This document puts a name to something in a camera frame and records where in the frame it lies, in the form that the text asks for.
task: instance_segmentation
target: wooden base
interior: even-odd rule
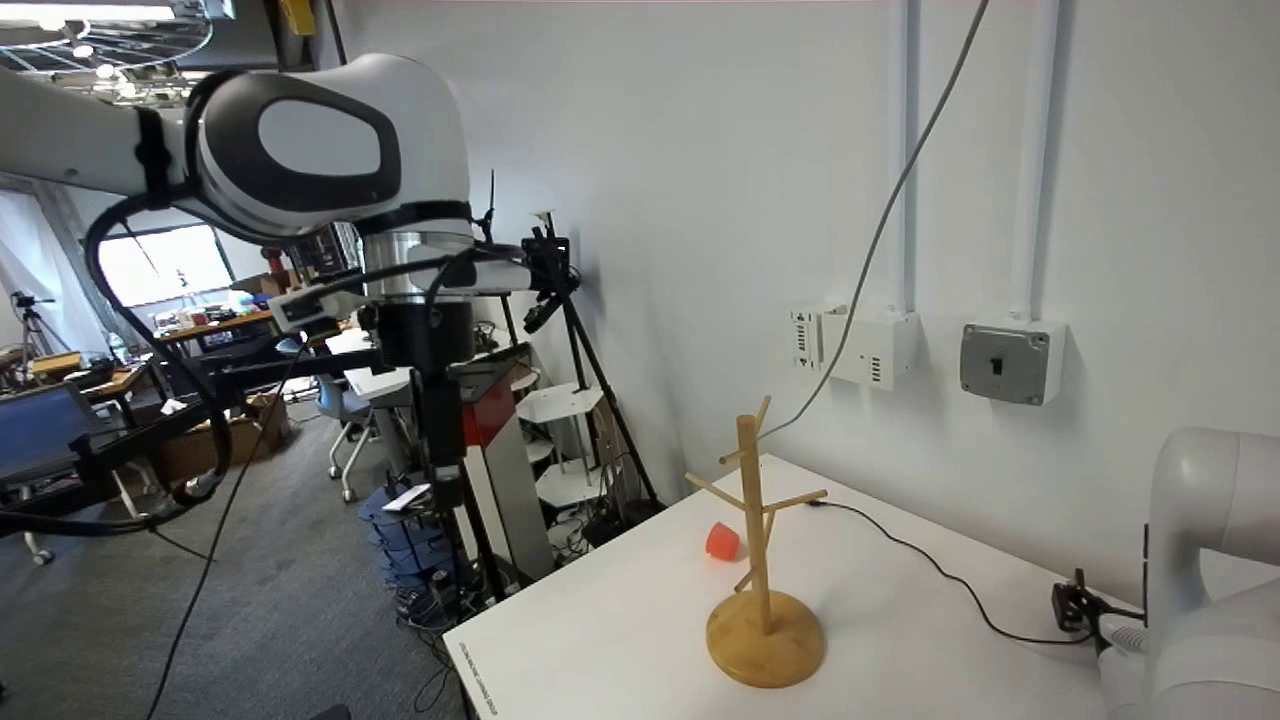
[[[708,615],[712,660],[739,683],[789,689],[830,657],[826,625],[789,590],[770,590],[774,625],[760,628],[755,590],[728,595]]]

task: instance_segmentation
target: electrical outlet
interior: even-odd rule
[[[798,313],[798,364],[830,367],[839,348],[845,320],[849,320],[849,309]],[[918,342],[921,342],[921,317],[857,313],[831,376],[861,387],[895,387],[918,358]]]
[[[1061,390],[1064,325],[964,325],[962,387],[1000,405],[1048,405]]]

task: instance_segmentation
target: ceiling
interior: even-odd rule
[[[265,67],[277,65],[277,30],[265,0],[173,0],[173,21],[64,21],[0,22],[0,67],[87,72],[87,67]]]

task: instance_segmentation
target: gray floor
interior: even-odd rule
[[[428,642],[398,628],[359,503],[323,479],[332,419],[295,405],[291,424],[243,479],[156,717],[464,717]],[[224,495],[164,530],[209,548]],[[0,540],[0,717],[145,717],[202,559],[156,535],[49,548],[57,563],[33,568]]]

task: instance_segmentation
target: cardboard box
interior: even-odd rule
[[[231,427],[231,467],[265,461],[282,452],[288,439],[288,405],[282,390],[253,396],[248,410],[243,417],[237,410],[230,427]],[[189,479],[209,471],[216,465],[212,424],[197,424],[186,435],[168,439],[164,446],[156,446],[151,465],[160,479]]]

